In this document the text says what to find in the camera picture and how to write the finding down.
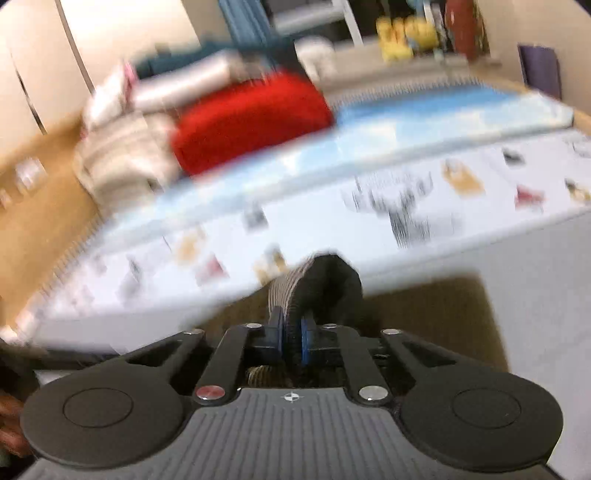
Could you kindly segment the cream folded quilt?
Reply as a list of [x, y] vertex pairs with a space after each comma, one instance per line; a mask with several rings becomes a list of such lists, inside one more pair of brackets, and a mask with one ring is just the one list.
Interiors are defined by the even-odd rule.
[[182, 175], [170, 147], [175, 131], [174, 120], [165, 113], [124, 115], [80, 140], [74, 173], [103, 211], [143, 203]]

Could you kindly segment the dark red cushion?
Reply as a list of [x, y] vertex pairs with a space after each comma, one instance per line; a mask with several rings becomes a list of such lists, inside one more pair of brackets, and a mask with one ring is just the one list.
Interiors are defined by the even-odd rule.
[[482, 51], [482, 32], [474, 0], [448, 0], [445, 25], [454, 51], [469, 61], [475, 61]]

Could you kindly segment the teal shark plush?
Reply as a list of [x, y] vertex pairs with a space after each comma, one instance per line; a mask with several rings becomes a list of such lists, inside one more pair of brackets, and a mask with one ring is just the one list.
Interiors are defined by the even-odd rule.
[[276, 69], [308, 77], [297, 57], [294, 42], [283, 37], [254, 42], [222, 42], [209, 39], [198, 47], [145, 56], [134, 61], [132, 65], [137, 78], [144, 80], [178, 70], [219, 52], [237, 53], [242, 59], [262, 57]]

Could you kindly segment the yellow plush toys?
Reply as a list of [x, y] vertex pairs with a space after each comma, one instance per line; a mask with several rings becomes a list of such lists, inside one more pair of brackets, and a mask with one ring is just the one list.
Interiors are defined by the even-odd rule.
[[382, 58], [385, 62], [410, 60], [416, 54], [440, 47], [439, 34], [433, 23], [409, 16], [377, 18], [376, 29]]

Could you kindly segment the blue patterned folded sheet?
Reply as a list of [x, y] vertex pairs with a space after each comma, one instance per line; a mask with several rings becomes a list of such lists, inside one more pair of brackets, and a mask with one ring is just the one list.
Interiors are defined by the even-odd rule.
[[334, 102], [337, 124], [185, 179], [146, 218], [180, 222], [365, 173], [422, 155], [567, 128], [574, 111], [542, 93], [503, 91], [474, 79], [431, 89], [366, 89]]

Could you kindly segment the white plush toy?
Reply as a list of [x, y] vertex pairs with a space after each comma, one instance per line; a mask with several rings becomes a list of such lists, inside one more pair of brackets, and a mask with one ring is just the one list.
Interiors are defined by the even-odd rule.
[[295, 53], [308, 78], [314, 83], [335, 77], [335, 47], [329, 39], [308, 36], [294, 42]]

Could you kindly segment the dark brown corduroy pants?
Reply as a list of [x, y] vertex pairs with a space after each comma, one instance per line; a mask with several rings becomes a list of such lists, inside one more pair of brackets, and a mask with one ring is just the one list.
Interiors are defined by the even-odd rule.
[[[318, 326], [329, 323], [352, 327], [363, 337], [377, 338], [382, 330], [399, 329], [502, 371], [508, 362], [498, 327], [493, 318], [487, 294], [481, 281], [472, 275], [438, 279], [424, 285], [393, 290], [375, 295], [363, 294], [360, 276], [335, 254], [318, 255], [280, 275], [252, 295], [226, 305], [207, 319], [204, 329], [207, 341], [216, 346], [229, 327], [247, 320], [264, 322], [273, 308], [280, 307], [284, 320], [294, 327], [296, 320], [311, 314]], [[294, 332], [290, 342], [294, 344]], [[294, 345], [284, 348], [294, 354]], [[412, 375], [386, 350], [378, 349], [379, 366], [394, 395], [406, 394], [415, 384]], [[24, 402], [40, 386], [32, 366], [38, 359], [8, 355], [1, 347], [1, 398], [15, 397]], [[209, 353], [194, 353], [173, 377], [172, 386], [188, 396], [197, 384], [200, 360]], [[322, 388], [342, 386], [345, 367], [313, 355], [307, 366], [298, 370], [283, 360], [280, 367], [270, 367], [273, 374], [252, 373], [253, 379], [242, 384], [252, 388]]]

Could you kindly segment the blue curtain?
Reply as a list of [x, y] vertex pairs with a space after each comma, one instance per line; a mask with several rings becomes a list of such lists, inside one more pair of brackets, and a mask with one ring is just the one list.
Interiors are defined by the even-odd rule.
[[259, 0], [219, 0], [230, 38], [239, 44], [267, 44], [280, 38]]

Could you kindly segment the white folded bedding stack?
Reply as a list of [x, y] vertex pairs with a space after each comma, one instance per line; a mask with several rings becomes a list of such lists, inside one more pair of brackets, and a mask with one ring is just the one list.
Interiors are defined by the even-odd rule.
[[93, 131], [129, 112], [171, 110], [250, 77], [249, 64], [228, 49], [143, 80], [124, 61], [95, 87], [84, 107], [82, 122], [86, 130]]

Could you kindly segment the red folded blanket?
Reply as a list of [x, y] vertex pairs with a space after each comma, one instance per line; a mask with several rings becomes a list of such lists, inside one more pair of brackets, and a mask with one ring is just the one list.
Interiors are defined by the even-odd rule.
[[170, 147], [182, 171], [195, 176], [334, 124], [311, 81], [280, 71], [197, 101], [180, 115]]

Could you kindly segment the white window frame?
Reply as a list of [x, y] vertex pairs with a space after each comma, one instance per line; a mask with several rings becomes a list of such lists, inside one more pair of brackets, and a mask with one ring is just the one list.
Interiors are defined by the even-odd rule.
[[353, 45], [361, 46], [363, 36], [351, 4], [346, 0], [319, 1], [273, 15], [270, 20], [281, 35], [294, 35], [339, 21], [346, 23]]

